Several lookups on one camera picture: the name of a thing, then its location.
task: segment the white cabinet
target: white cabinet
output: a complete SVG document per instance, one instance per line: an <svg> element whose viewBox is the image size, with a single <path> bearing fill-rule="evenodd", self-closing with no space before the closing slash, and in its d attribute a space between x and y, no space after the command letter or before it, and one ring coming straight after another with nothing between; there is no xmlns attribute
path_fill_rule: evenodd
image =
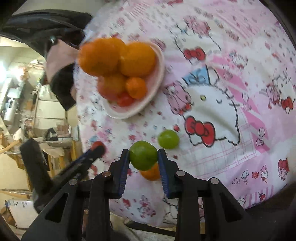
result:
<svg viewBox="0 0 296 241"><path fill-rule="evenodd" d="M66 119L66 111L59 102L39 100L36 118Z"/></svg>
<svg viewBox="0 0 296 241"><path fill-rule="evenodd" d="M64 124L65 124L65 120L36 118L34 127L35 129L47 130L49 128L56 127L58 125L64 125Z"/></svg>

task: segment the metal screw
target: metal screw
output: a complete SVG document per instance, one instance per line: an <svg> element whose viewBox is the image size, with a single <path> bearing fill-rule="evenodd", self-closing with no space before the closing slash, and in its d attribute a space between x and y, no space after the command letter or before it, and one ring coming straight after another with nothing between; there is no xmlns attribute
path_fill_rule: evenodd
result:
<svg viewBox="0 0 296 241"><path fill-rule="evenodd" d="M183 177L183 176L185 176L185 172L184 172L184 171L181 171L181 170L177 171L176 174L177 174L177 176L179 176L179 177Z"/></svg>
<svg viewBox="0 0 296 241"><path fill-rule="evenodd" d="M109 172L109 171L103 172L103 177L108 177L110 175L111 175L111 172Z"/></svg>
<svg viewBox="0 0 296 241"><path fill-rule="evenodd" d="M76 179L71 179L71 180L69 181L69 184L70 184L71 186L76 185L76 184L77 184L77 180L76 180Z"/></svg>
<svg viewBox="0 0 296 241"><path fill-rule="evenodd" d="M214 177L214 178L211 179L211 183L212 184L218 184L219 183L219 180Z"/></svg>

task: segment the wall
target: wall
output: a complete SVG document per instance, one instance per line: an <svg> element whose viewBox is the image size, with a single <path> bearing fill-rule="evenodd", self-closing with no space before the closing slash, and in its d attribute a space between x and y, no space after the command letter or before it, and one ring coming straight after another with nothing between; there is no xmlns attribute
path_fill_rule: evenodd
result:
<svg viewBox="0 0 296 241"><path fill-rule="evenodd" d="M22 50L20 47L0 47L0 62L7 69L14 57Z"/></svg>
<svg viewBox="0 0 296 241"><path fill-rule="evenodd" d="M11 40L8 38L0 37L0 47L22 47L22 48L29 48L28 45L23 44L21 42Z"/></svg>
<svg viewBox="0 0 296 241"><path fill-rule="evenodd" d="M0 155L0 189L28 189L26 173L6 154ZM13 197L0 193L0 209Z"/></svg>
<svg viewBox="0 0 296 241"><path fill-rule="evenodd" d="M32 60L37 59L43 61L44 58L31 48L21 48L11 60L9 69L13 69L22 64L29 64Z"/></svg>
<svg viewBox="0 0 296 241"><path fill-rule="evenodd" d="M87 12L95 15L105 0L27 0L15 13L23 13L41 9L62 9L78 12Z"/></svg>

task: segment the table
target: table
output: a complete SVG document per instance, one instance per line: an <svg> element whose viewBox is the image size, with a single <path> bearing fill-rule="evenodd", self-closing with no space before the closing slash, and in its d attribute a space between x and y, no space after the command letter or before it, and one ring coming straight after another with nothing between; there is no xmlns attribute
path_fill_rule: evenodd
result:
<svg viewBox="0 0 296 241"><path fill-rule="evenodd" d="M90 178L136 141L159 149L158 134L174 129L180 144L166 150L168 158L194 177L219 178L244 208L292 181L295 49L259 1L129 1L101 9L85 31L87 41L154 42L166 61L156 97L126 120L106 114L96 78L75 67L83 149L96 140L107 147ZM110 200L113 213L154 226L176 224L177 208L160 181L144 179L132 165L122 198ZM199 208L203 218L200 199Z"/></svg>

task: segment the wooden stick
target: wooden stick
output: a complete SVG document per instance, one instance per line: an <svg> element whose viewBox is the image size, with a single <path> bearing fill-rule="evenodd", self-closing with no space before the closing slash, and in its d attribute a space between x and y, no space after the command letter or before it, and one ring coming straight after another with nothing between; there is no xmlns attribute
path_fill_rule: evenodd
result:
<svg viewBox="0 0 296 241"><path fill-rule="evenodd" d="M22 139L18 139L17 141L13 141L7 147L5 147L4 149L0 150L0 154L3 154L4 152L8 151L9 149L13 148L14 146L16 146L16 145L18 145L20 143L22 143Z"/></svg>
<svg viewBox="0 0 296 241"><path fill-rule="evenodd" d="M66 163L63 156L59 156L59 166L61 169L64 169L66 167Z"/></svg>
<svg viewBox="0 0 296 241"><path fill-rule="evenodd" d="M74 140L72 140L71 158L72 158L72 161L75 161L77 159L77 156L76 156L76 142Z"/></svg>
<svg viewBox="0 0 296 241"><path fill-rule="evenodd" d="M25 199L25 200L30 199L30 196L25 195L25 194L18 194L18 193L13 193L13 192L9 192L9 191L3 191L3 190L0 190L0 193L6 194L6 195L9 195L9 196L12 196L12 197L17 197L17 198L20 198L20 199Z"/></svg>
<svg viewBox="0 0 296 241"><path fill-rule="evenodd" d="M52 157L51 157L51 155L47 155L47 157L48 157L49 170L50 170L50 173L52 175L52 178L54 178L55 172L54 172L53 165L52 165Z"/></svg>

